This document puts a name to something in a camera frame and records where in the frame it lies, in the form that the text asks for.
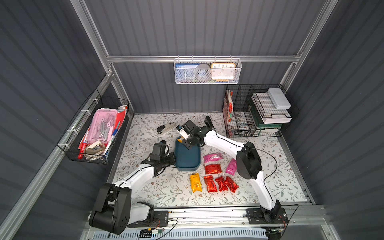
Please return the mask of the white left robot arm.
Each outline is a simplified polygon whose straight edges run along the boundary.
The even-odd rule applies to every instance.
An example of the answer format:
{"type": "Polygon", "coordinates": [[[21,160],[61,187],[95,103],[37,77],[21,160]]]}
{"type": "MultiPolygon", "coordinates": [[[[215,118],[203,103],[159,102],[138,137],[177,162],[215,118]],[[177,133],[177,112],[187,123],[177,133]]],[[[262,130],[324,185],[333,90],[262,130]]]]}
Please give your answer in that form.
{"type": "Polygon", "coordinates": [[[115,183],[102,185],[89,216],[89,225],[116,235],[132,224],[151,226],[155,222],[154,206],[144,202],[133,205],[132,195],[175,163],[175,154],[169,152],[167,142],[155,143],[152,153],[131,174],[115,183]]]}

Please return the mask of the teal plastic storage box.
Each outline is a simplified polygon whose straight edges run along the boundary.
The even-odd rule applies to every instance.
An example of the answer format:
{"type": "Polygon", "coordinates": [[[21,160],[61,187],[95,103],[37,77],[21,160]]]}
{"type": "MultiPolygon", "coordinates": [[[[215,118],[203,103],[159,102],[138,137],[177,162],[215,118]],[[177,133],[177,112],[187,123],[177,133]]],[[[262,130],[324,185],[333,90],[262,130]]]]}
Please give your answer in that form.
{"type": "Polygon", "coordinates": [[[196,171],[201,164],[201,148],[193,146],[190,150],[180,142],[181,138],[175,141],[176,168],[181,172],[196,171]]]}

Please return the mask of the red tea bag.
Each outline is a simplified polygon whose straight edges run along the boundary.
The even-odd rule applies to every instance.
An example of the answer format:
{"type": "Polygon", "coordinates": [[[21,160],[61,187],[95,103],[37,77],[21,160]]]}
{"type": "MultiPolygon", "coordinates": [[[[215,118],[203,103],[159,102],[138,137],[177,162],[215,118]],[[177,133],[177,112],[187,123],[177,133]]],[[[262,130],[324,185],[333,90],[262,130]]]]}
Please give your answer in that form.
{"type": "Polygon", "coordinates": [[[206,175],[214,175],[222,173],[222,168],[220,164],[210,164],[205,166],[206,175]]]}
{"type": "Polygon", "coordinates": [[[216,178],[215,181],[218,184],[219,192],[223,192],[223,191],[228,190],[228,187],[225,184],[225,178],[223,176],[216,178]]]}
{"type": "Polygon", "coordinates": [[[232,193],[235,193],[236,190],[239,188],[235,181],[230,177],[226,177],[226,179],[224,180],[224,184],[232,193]]]}
{"type": "Polygon", "coordinates": [[[213,176],[204,176],[204,181],[207,186],[207,191],[209,193],[216,193],[218,191],[217,186],[215,184],[213,176]]]}

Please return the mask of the pink tea bag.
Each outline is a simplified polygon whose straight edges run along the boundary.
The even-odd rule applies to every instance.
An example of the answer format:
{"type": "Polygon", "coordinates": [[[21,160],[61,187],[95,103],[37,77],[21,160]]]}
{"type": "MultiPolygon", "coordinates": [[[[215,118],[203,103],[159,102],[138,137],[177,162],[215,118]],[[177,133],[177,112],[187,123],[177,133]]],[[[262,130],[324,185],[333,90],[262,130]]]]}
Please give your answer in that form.
{"type": "Polygon", "coordinates": [[[216,162],[222,160],[222,154],[221,153],[212,153],[204,156],[204,164],[207,164],[209,162],[216,162]]]}
{"type": "Polygon", "coordinates": [[[226,173],[234,176],[236,172],[237,172],[237,161],[235,159],[232,159],[226,169],[226,173]]]}

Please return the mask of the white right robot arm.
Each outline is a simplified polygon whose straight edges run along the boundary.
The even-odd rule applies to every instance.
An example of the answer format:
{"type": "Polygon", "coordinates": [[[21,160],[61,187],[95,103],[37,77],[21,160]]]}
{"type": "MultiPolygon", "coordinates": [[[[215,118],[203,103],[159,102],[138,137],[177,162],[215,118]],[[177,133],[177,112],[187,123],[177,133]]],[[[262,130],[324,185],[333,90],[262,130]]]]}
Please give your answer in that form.
{"type": "Polygon", "coordinates": [[[240,143],[217,133],[210,118],[206,125],[198,127],[191,120],[176,127],[187,149],[194,146],[208,146],[218,149],[237,161],[237,172],[249,181],[256,192],[264,216],[275,219],[281,209],[281,203],[272,194],[263,173],[262,160],[255,145],[251,142],[240,143]]]}

